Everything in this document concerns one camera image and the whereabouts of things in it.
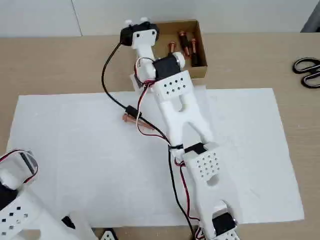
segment table surface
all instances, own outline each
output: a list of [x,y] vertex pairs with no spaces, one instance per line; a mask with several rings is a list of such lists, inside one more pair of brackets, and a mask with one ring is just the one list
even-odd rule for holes
[[[101,70],[118,36],[0,39],[0,151],[17,99],[28,94],[102,92]],[[215,33],[203,36],[209,89],[273,88],[304,206],[305,220],[241,225],[243,240],[318,239],[320,227],[320,90],[291,71],[301,57],[320,58],[317,33]],[[133,90],[135,53],[121,47],[106,70],[110,91]],[[122,227],[120,240],[189,239],[188,227]]]

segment black cable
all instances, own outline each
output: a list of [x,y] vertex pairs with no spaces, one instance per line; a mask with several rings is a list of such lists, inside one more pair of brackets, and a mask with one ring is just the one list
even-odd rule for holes
[[110,56],[108,57],[108,59],[105,61],[105,64],[103,66],[103,69],[102,69],[102,74],[101,74],[101,83],[102,83],[102,87],[103,87],[103,90],[104,92],[108,95],[108,97],[114,101],[116,104],[118,104],[120,107],[122,107],[123,109],[126,109],[126,107],[121,104],[119,101],[117,101],[107,90],[106,88],[106,84],[105,84],[105,72],[106,72],[106,68],[107,68],[107,65],[108,63],[110,62],[110,60],[112,59],[112,57],[115,55],[116,51],[118,50],[118,48],[121,46],[121,42],[119,42],[117,44],[117,46],[115,46],[115,48],[113,49],[113,51],[111,52]]
[[[107,58],[107,60],[105,61],[105,64],[103,66],[102,69],[102,74],[101,74],[101,83],[102,83],[102,87],[104,92],[108,95],[108,97],[114,101],[116,104],[118,104],[120,107],[122,107],[123,109],[127,109],[122,103],[120,103],[118,100],[116,100],[107,90],[106,84],[105,84],[105,72],[106,72],[106,68],[107,65],[109,64],[109,62],[111,61],[112,57],[115,55],[116,51],[118,50],[118,48],[121,46],[121,42],[119,42],[117,44],[117,46],[113,49],[113,51],[111,52],[111,54],[109,55],[109,57]],[[145,119],[144,117],[140,117],[140,119],[142,121],[144,121],[146,124],[148,124],[150,127],[152,127],[154,130],[156,130],[165,140],[168,140],[167,136],[155,125],[153,125],[151,122],[149,122],[147,119]],[[172,181],[172,188],[173,188],[173,192],[174,192],[174,197],[176,200],[176,203],[178,205],[178,207],[180,208],[181,212],[183,213],[183,215],[185,216],[186,221],[188,222],[188,225],[190,227],[190,231],[192,234],[192,239],[195,240],[195,232],[194,229],[191,225],[191,222],[188,218],[188,215],[186,214],[185,210],[183,209],[183,207],[181,206],[179,199],[178,199],[178,194],[177,194],[177,190],[176,190],[176,184],[175,184],[175,178],[174,178],[174,172],[172,169],[172,163],[171,163],[171,152],[170,152],[170,146],[168,145],[168,163],[169,163],[169,170],[170,170],[170,176],[171,176],[171,181]]]
[[171,163],[171,151],[170,148],[168,147],[168,162],[169,162],[169,170],[170,170],[170,175],[171,175],[171,181],[172,181],[172,188],[173,188],[173,192],[174,192],[174,197],[175,197],[175,201],[178,204],[178,207],[180,208],[181,212],[183,213],[186,221],[188,222],[191,234],[192,234],[192,239],[195,240],[195,231],[191,225],[190,219],[188,217],[188,215],[186,214],[185,210],[183,209],[183,207],[181,206],[179,199],[178,199],[178,194],[177,194],[177,190],[176,190],[176,184],[175,184],[175,178],[174,178],[174,172],[172,170],[172,163]]

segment cardboard box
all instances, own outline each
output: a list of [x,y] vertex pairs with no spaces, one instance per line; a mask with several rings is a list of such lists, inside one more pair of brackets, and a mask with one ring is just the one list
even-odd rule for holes
[[197,41],[197,52],[199,59],[199,66],[191,66],[191,58],[185,58],[184,70],[189,70],[192,79],[204,78],[207,73],[207,59],[205,54],[205,49],[202,41],[201,31],[199,22],[197,20],[184,20],[184,21],[168,21],[168,22],[156,22],[159,27],[160,35],[158,41],[153,47],[153,52],[155,57],[163,58],[169,53],[168,44],[172,41],[176,42],[175,52],[183,52],[180,41],[179,32],[185,31],[187,33],[187,38],[190,41],[195,38]]

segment black scissor handle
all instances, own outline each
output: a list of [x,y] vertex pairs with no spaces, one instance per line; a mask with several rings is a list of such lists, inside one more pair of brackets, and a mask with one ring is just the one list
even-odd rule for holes
[[[300,63],[313,63],[314,65],[309,66],[309,67],[305,67],[305,68],[298,68],[297,65]],[[297,60],[296,62],[294,62],[293,66],[292,66],[292,71],[295,74],[312,73],[312,72],[317,71],[317,69],[320,69],[320,60],[313,58],[313,57],[301,58],[301,59]]]
[[308,89],[319,89],[320,88],[320,83],[319,84],[310,84],[308,81],[310,79],[315,79],[316,77],[320,77],[320,71],[315,71],[313,74],[307,75],[301,79],[301,84],[305,86]]

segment white paper sheet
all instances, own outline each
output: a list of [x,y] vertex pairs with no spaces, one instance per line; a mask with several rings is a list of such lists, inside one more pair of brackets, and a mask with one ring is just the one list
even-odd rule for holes
[[[113,94],[124,105],[135,106],[138,99],[135,92]],[[226,149],[242,211],[239,223],[303,219],[272,89],[199,88],[196,95]],[[152,95],[143,103],[143,115],[164,129]],[[185,225],[172,191],[167,147],[139,135],[122,114],[104,93],[20,96],[7,147],[33,151],[40,169],[31,187],[58,217],[76,210],[93,227]],[[186,132],[186,146],[199,140],[190,127]],[[178,169],[175,181],[184,203]]]

